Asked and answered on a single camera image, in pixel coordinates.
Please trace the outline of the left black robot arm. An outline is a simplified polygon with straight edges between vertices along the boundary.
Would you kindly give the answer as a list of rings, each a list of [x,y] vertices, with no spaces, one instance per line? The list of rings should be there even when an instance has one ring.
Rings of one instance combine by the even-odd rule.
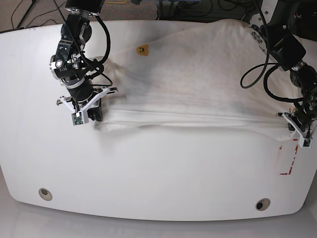
[[[298,132],[308,144],[317,118],[317,72],[303,61],[306,50],[288,28],[301,1],[255,0],[253,3],[258,13],[250,20],[250,33],[266,55],[263,69],[255,81],[263,80],[264,90],[272,99],[295,106],[293,112],[278,113],[278,116],[285,118],[289,130]],[[301,98],[283,98],[271,93],[268,78],[278,68],[290,72],[290,80],[300,89]]]

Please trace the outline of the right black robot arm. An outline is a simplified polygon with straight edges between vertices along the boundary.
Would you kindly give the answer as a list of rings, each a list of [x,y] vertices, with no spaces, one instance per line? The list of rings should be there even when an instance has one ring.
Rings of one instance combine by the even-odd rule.
[[[73,125],[102,121],[102,98],[116,93],[112,80],[104,74],[104,63],[110,53],[110,34],[100,18],[102,0],[68,0],[55,55],[50,60],[50,70],[69,97],[61,96],[57,105],[65,105],[71,111]],[[106,52],[98,59],[88,59],[84,48],[92,35],[90,17],[95,17],[106,35]]]

